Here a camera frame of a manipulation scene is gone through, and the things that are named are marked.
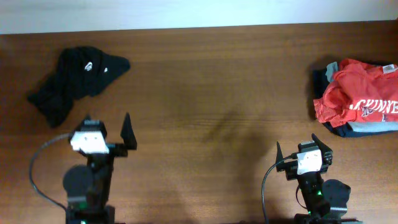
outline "wooden table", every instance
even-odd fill
[[[92,45],[132,62],[105,92],[75,101],[50,129],[26,100],[62,49]],[[1,223],[63,223],[63,211],[28,181],[29,159],[45,141],[71,131],[86,114],[121,141],[130,112],[139,149],[117,159],[109,204],[126,223],[263,222],[261,180],[311,133],[334,150],[324,179],[351,186],[349,217],[398,219],[398,135],[334,136],[313,118],[311,71],[346,57],[398,63],[398,24],[358,22],[201,29],[125,30],[0,36]],[[66,203],[64,173],[85,158],[66,141],[46,149],[34,178]],[[275,171],[266,184],[273,219],[306,211],[296,181]]]

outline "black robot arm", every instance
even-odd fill
[[[68,195],[67,224],[114,223],[114,208],[106,206],[115,157],[127,157],[136,150],[137,141],[127,114],[121,131],[124,143],[106,144],[107,132],[102,121],[87,117],[74,130],[73,150],[87,158],[87,164],[72,167],[63,178]]]
[[[296,223],[362,223],[341,219],[347,212],[351,188],[339,180],[324,182],[321,177],[332,164],[332,159],[333,151],[314,134],[312,141],[298,145],[297,160],[290,162],[282,161],[282,151],[277,143],[277,172],[284,171],[287,180],[297,179],[308,212],[308,215],[296,215]]]

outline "cable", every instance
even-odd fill
[[[264,190],[265,190],[265,188],[266,188],[266,179],[267,179],[267,176],[268,176],[268,174],[273,170],[273,168],[275,168],[277,165],[279,165],[280,163],[282,163],[282,162],[284,162],[284,161],[286,161],[286,160],[288,160],[288,159],[293,159],[293,158],[294,158],[294,155],[296,155],[296,153],[293,153],[292,155],[287,156],[287,157],[283,158],[281,161],[279,161],[279,162],[275,163],[274,165],[272,165],[272,166],[268,169],[268,171],[266,172],[266,174],[265,174],[265,176],[264,176],[264,178],[263,178],[263,180],[262,180],[262,186],[261,186],[262,212],[263,212],[263,214],[264,214],[264,219],[266,220],[266,224],[268,224],[268,217],[267,217],[267,213],[266,213],[266,202],[264,201]]]
[[[297,186],[297,189],[296,189],[296,200],[297,200],[297,203],[298,203],[301,207],[303,207],[304,209],[307,209],[305,206],[303,206],[303,205],[299,202],[299,198],[297,197],[297,193],[299,192],[299,189],[300,189],[300,186],[298,185],[298,186]]]
[[[49,196],[45,195],[41,190],[39,190],[39,188],[36,186],[35,182],[33,181],[33,177],[32,177],[32,171],[33,171],[33,164],[37,158],[37,156],[39,155],[39,153],[45,149],[46,147],[48,147],[49,145],[53,144],[56,141],[68,138],[70,136],[70,134],[61,134],[47,142],[45,142],[42,146],[40,146],[40,148],[35,152],[35,154],[33,155],[33,157],[30,159],[30,165],[29,165],[29,180],[30,180],[30,184],[32,184],[33,189],[43,198],[47,199],[49,202],[55,204],[56,206],[61,207],[62,209],[65,210],[65,212],[67,211],[67,208],[62,205],[60,202],[57,202],[54,199],[51,199]]]

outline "red t-shirt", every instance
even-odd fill
[[[348,121],[398,121],[397,65],[344,59],[339,69],[323,97],[313,101],[319,122],[337,127]]]

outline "white wall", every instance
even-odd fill
[[[0,34],[397,17],[398,0],[0,0]]]

